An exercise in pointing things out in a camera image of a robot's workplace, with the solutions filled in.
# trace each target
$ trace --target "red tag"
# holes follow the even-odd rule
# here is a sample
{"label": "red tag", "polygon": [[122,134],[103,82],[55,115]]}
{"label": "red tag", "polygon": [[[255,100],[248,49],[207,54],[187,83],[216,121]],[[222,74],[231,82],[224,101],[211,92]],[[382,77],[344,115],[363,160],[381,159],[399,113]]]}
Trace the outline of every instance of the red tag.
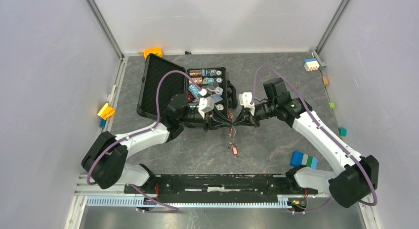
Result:
{"label": "red tag", "polygon": [[231,150],[233,151],[233,156],[239,155],[239,149],[236,146],[232,147]]}

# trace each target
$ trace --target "white wall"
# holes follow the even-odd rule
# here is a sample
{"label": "white wall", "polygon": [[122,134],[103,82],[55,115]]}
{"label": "white wall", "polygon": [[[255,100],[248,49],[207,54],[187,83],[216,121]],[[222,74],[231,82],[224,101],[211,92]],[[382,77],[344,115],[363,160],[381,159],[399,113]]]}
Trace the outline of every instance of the white wall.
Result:
{"label": "white wall", "polygon": [[352,0],[321,57],[345,140],[380,162],[382,228],[419,219],[419,0]]}
{"label": "white wall", "polygon": [[308,51],[340,0],[96,0],[124,53]]}
{"label": "white wall", "polygon": [[64,227],[118,68],[84,0],[0,0],[0,228]]}

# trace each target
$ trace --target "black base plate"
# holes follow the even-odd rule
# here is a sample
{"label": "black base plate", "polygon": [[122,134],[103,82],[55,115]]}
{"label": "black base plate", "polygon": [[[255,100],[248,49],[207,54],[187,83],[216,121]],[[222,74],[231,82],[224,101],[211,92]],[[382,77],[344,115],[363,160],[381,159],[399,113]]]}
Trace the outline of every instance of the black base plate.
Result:
{"label": "black base plate", "polygon": [[[236,191],[212,191],[211,187]],[[278,194],[304,194],[303,188],[293,189],[284,174],[153,175],[151,173],[147,183],[140,189],[146,194],[156,194],[158,189],[158,200],[165,203],[278,202]],[[137,192],[126,185],[124,193]],[[308,189],[308,194],[317,193],[317,190]]]}

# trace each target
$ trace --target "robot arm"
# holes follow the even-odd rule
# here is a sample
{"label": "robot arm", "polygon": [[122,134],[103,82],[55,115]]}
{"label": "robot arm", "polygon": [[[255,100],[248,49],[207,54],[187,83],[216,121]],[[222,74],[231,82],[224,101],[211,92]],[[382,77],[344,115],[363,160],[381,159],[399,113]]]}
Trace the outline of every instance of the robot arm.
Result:
{"label": "robot arm", "polygon": [[[235,124],[258,127],[260,120],[277,117],[308,139],[333,169],[329,172],[298,166],[289,170],[286,175],[296,188],[313,188],[330,193],[341,206],[352,206],[371,193],[371,190],[351,156],[365,169],[374,189],[377,188],[378,161],[373,156],[363,157],[344,143],[306,103],[310,111],[308,113],[299,98],[291,98],[282,79],[271,79],[263,85],[268,97],[263,103],[251,104],[251,92],[239,96],[243,110]],[[314,123],[312,117],[320,123],[319,126]],[[343,152],[335,141],[343,145],[348,154]]]}
{"label": "robot arm", "polygon": [[[152,131],[130,137],[134,133],[149,129],[155,124],[116,136],[109,132],[103,132],[83,159],[82,166],[86,171],[89,171],[98,155],[108,146],[119,141],[109,151],[110,154],[104,155],[98,161],[91,176],[103,189],[109,188],[116,182],[133,183],[141,186],[149,178],[149,173],[139,165],[125,164],[126,159],[153,145],[163,144],[175,139],[183,131],[182,123],[196,124],[194,127],[204,127],[204,130],[226,127],[226,124],[258,127],[260,126],[259,121],[277,117],[307,138],[333,169],[332,172],[328,172],[298,166],[289,170],[286,176],[296,189],[313,188],[330,193],[341,206],[352,206],[371,193],[371,190],[358,166],[349,158],[350,156],[360,163],[367,172],[374,188],[377,188],[378,161],[373,156],[363,157],[359,152],[345,144],[324,125],[316,112],[306,103],[310,113],[307,112],[302,107],[299,98],[291,98],[282,79],[271,79],[264,83],[264,87],[268,97],[267,101],[257,105],[251,103],[252,94],[250,92],[239,95],[240,103],[244,108],[233,123],[226,123],[223,116],[219,116],[217,120],[217,111],[214,109],[214,102],[211,97],[201,98],[199,111],[190,112],[185,96],[175,95],[168,106],[166,116]],[[320,126],[314,124],[310,114],[320,123]],[[215,119],[219,124],[212,126],[211,119]],[[331,137],[346,146],[349,154],[345,154]]]}

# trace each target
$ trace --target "open case lid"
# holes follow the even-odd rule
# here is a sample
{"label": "open case lid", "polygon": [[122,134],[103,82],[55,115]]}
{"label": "open case lid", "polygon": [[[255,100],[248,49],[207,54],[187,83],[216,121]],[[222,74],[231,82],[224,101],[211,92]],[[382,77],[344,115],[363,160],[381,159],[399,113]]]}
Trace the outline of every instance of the open case lid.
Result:
{"label": "open case lid", "polygon": [[[140,99],[138,100],[137,113],[142,117],[156,120],[156,92],[160,79],[169,71],[179,70],[186,72],[185,68],[169,62],[154,54],[149,54],[145,61],[144,76],[142,78]],[[165,78],[160,87],[159,107],[160,116],[166,113],[170,98],[175,94],[184,93],[185,77],[172,74]]]}

